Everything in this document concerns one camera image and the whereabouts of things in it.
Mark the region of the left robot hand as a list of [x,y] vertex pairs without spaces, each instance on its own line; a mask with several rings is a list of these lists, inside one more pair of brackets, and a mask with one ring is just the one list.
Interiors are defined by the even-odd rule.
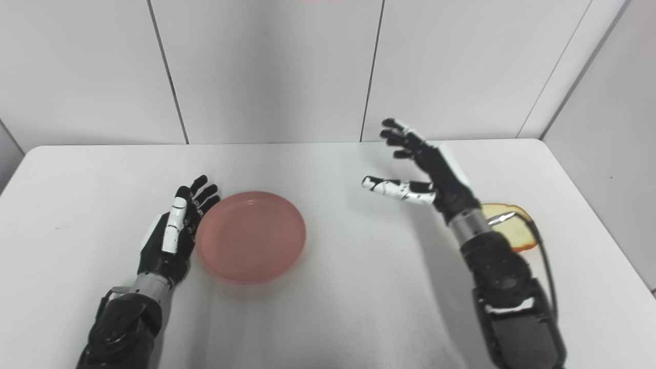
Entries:
[[200,222],[220,202],[218,186],[206,175],[181,186],[167,212],[157,216],[141,248],[137,273],[158,276],[168,288],[178,285],[190,268],[190,257]]

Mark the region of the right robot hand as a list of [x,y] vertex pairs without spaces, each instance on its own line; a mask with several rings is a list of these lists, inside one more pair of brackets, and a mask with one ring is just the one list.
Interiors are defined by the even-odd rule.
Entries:
[[387,118],[381,124],[380,138],[395,148],[393,157],[414,162],[428,175],[429,182],[366,176],[361,182],[364,189],[401,201],[430,204],[447,223],[461,213],[481,210],[481,202],[457,175],[441,149],[398,119]]

